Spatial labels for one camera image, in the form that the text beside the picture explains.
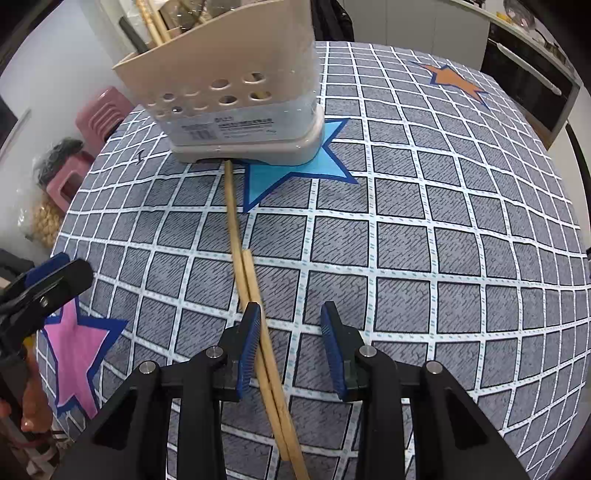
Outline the person left hand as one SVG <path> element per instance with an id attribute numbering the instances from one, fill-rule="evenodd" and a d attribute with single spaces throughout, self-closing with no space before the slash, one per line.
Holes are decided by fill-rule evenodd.
<path id="1" fill-rule="evenodd" d="M 30 376 L 22 399 L 21 430 L 30 433 L 46 433 L 51 429 L 53 413 L 42 388 L 36 366 L 30 366 Z"/>

